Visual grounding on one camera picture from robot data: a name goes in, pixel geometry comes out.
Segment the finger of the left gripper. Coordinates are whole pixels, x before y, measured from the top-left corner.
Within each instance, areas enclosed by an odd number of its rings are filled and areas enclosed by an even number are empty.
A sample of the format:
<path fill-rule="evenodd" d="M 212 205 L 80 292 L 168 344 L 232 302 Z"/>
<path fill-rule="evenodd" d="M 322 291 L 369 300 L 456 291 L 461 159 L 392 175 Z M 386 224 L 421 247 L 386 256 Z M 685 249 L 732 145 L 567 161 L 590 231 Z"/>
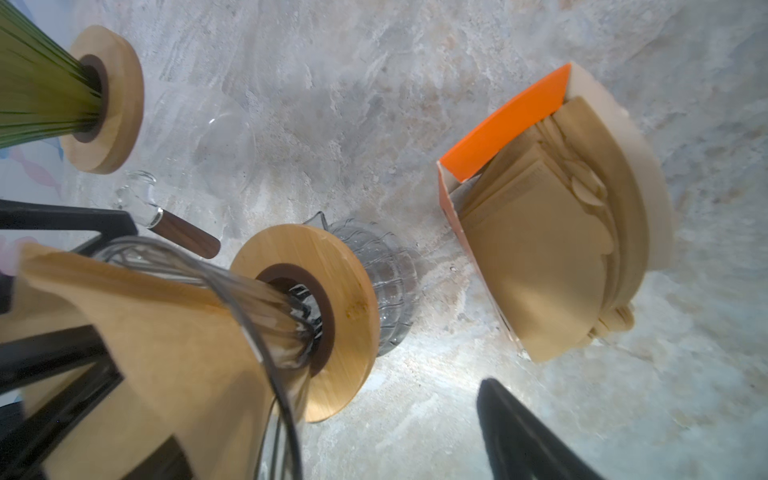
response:
<path fill-rule="evenodd" d="M 92 256 L 118 238 L 138 235 L 136 224 L 125 211 L 10 200 L 1 201 L 1 229 L 96 233 L 96 236 L 73 250 L 83 256 Z"/>

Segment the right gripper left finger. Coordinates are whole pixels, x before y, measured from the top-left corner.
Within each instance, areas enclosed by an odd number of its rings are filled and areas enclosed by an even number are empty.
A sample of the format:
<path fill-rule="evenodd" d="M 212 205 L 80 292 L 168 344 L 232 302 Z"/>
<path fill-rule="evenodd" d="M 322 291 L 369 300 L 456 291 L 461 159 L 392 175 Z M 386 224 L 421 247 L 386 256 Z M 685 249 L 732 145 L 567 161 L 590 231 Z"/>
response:
<path fill-rule="evenodd" d="M 189 479 L 169 427 L 118 370 L 92 327 L 1 346 L 4 479 Z"/>

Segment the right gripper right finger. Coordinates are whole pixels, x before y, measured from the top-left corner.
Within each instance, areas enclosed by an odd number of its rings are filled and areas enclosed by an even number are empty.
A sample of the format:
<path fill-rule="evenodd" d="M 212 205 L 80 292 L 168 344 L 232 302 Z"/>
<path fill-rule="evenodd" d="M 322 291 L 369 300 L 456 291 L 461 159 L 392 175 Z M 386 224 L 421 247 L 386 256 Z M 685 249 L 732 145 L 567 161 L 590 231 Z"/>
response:
<path fill-rule="evenodd" d="M 601 478 L 498 380 L 481 382 L 476 408 L 494 478 Z"/>

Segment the clear glass server wooden handle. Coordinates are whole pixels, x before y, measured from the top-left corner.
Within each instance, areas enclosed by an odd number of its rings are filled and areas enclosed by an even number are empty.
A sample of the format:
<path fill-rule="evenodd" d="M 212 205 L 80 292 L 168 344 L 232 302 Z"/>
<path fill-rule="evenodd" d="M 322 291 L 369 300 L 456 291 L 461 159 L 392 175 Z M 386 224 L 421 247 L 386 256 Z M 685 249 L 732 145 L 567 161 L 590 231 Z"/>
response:
<path fill-rule="evenodd" d="M 221 251 L 228 204 L 251 182 L 255 141 L 239 107 L 157 116 L 141 134 L 113 206 L 203 259 Z"/>

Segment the green glass dripper cone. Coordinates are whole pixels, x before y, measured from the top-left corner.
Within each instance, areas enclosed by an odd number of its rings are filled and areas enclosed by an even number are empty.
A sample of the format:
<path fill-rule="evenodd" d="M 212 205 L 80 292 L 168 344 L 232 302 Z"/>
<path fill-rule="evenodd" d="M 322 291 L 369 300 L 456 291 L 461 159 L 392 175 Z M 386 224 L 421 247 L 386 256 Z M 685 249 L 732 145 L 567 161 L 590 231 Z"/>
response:
<path fill-rule="evenodd" d="M 1 3 L 1 146 L 86 133 L 100 122 L 102 81 L 8 1 Z"/>

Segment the grey glass dripper cone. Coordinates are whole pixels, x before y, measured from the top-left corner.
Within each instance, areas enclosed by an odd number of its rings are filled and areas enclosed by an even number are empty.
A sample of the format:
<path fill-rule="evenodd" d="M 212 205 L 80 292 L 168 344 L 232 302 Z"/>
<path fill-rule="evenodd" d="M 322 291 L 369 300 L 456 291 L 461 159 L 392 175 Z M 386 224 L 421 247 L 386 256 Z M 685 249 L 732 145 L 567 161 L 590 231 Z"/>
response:
<path fill-rule="evenodd" d="M 269 479 L 302 479 L 300 430 L 308 396 L 310 353 L 316 329 L 308 308 L 275 288 L 205 263 L 158 240 L 138 236 L 110 241 L 98 261 L 212 293 L 237 322 L 266 373 L 269 404 L 258 465 Z"/>

